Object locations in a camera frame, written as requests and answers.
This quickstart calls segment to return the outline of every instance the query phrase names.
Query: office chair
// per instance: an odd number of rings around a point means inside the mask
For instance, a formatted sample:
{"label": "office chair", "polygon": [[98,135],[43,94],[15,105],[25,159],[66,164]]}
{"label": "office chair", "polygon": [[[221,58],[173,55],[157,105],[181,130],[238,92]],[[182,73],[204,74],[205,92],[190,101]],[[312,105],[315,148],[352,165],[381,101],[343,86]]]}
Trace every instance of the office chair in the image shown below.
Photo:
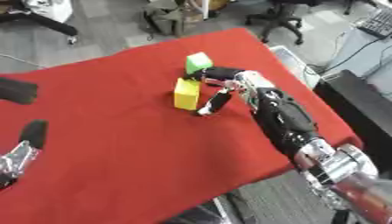
{"label": "office chair", "polygon": [[268,36],[273,29],[277,27],[284,27],[297,36],[296,45],[304,43],[303,35],[299,28],[302,26],[302,19],[294,17],[293,13],[297,8],[297,4],[307,4],[309,6],[317,5],[316,0],[272,0],[273,7],[267,10],[265,14],[247,15],[246,25],[252,25],[252,20],[261,19],[267,20],[269,23],[262,31],[262,42],[268,43]]}
{"label": "office chair", "polygon": [[76,36],[78,35],[78,31],[74,27],[33,12],[26,6],[25,0],[0,0],[0,6],[2,5],[8,6],[9,8],[3,14],[0,14],[0,24],[19,19],[28,19],[56,32],[64,33],[68,36],[67,40],[70,45],[73,45],[77,41]]}

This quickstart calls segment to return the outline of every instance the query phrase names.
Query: red cloth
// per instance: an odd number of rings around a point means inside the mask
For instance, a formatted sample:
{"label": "red cloth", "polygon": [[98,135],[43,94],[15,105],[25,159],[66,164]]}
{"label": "red cloth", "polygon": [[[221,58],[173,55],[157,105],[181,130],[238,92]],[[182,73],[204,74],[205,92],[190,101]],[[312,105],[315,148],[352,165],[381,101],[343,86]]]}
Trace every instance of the red cloth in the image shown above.
{"label": "red cloth", "polygon": [[[0,153],[23,126],[49,121],[45,150],[0,192],[7,224],[155,223],[289,168],[234,99],[200,118],[173,107],[186,56],[260,71],[302,103],[332,144],[361,144],[347,125],[246,30],[138,47],[114,56],[12,75],[39,84],[37,101],[0,101]],[[202,88],[202,101],[215,88]]]}

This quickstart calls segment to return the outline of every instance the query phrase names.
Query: keyboard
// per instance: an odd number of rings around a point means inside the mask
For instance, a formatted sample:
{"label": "keyboard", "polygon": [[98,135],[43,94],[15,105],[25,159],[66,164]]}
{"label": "keyboard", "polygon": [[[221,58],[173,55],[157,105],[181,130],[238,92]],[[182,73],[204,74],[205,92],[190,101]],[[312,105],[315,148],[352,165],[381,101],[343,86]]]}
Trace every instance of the keyboard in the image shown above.
{"label": "keyboard", "polygon": [[392,10],[379,10],[357,27],[379,39],[385,39],[392,34]]}

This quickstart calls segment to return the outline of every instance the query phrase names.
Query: robotic hand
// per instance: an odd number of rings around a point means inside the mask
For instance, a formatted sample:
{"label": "robotic hand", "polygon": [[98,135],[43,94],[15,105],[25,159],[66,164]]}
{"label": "robotic hand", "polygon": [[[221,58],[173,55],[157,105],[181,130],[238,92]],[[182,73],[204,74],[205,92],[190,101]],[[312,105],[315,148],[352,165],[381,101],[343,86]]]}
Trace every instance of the robotic hand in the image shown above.
{"label": "robotic hand", "polygon": [[199,116],[217,112],[230,100],[231,92],[238,91],[264,134],[294,164],[311,190],[337,211],[332,223],[346,223],[349,211],[361,221],[392,223],[392,181],[378,179],[373,162],[355,146],[333,148],[319,135],[306,111],[258,72],[212,67],[185,79],[222,87],[197,110]]}
{"label": "robotic hand", "polygon": [[[37,94],[37,85],[0,78],[0,99],[30,104]],[[27,124],[19,137],[18,145],[5,155],[0,155],[0,190],[14,184],[26,167],[44,146],[47,122],[34,120]]]}

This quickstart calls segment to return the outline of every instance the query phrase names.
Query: floor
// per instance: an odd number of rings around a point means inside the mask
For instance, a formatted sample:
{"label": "floor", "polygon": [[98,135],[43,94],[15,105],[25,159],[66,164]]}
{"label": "floor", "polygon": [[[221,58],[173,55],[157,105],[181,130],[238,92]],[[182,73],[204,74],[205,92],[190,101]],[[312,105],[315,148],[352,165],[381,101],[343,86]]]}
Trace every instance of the floor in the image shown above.
{"label": "floor", "polygon": [[[14,59],[0,57],[1,73],[20,73],[54,67],[76,61],[110,55],[126,48],[153,44],[170,39],[148,35],[138,28],[140,10],[145,0],[73,0],[74,14],[69,20],[80,31],[79,42],[70,46],[66,37],[29,22],[18,21],[0,25],[0,53],[38,64],[33,66]],[[267,9],[258,0],[239,0],[221,11],[219,17],[195,25],[186,35],[243,27],[247,14]],[[301,6],[296,14],[304,19],[304,43],[294,45],[295,37],[284,28],[270,36],[270,46],[285,45],[306,63],[324,65],[336,52],[340,34],[350,24],[367,17],[374,9],[358,2],[350,16],[343,16],[341,2],[326,2],[309,9]],[[263,24],[248,27],[258,35]],[[240,189],[260,223],[266,224],[326,224],[332,212],[306,189],[304,181],[289,172],[277,178],[244,186]]]}

